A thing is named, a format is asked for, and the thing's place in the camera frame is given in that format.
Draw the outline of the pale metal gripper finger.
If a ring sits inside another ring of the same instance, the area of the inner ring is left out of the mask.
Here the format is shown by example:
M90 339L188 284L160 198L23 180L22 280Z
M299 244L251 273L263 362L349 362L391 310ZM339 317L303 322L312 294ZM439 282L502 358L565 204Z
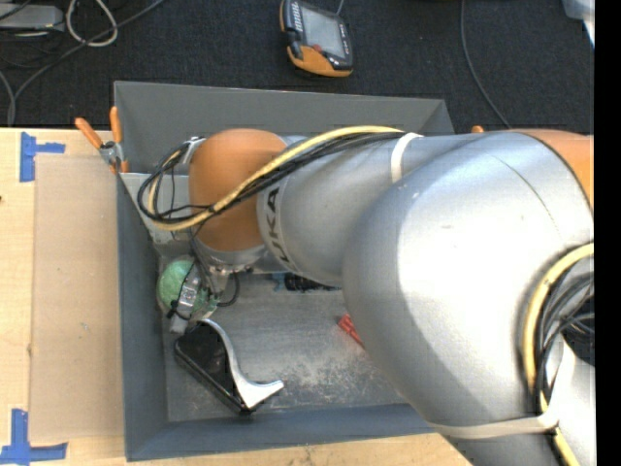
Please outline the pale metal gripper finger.
M168 313L172 334L182 334L187 328L199 298L201 284L199 276L190 276L181 285L179 297L171 303Z

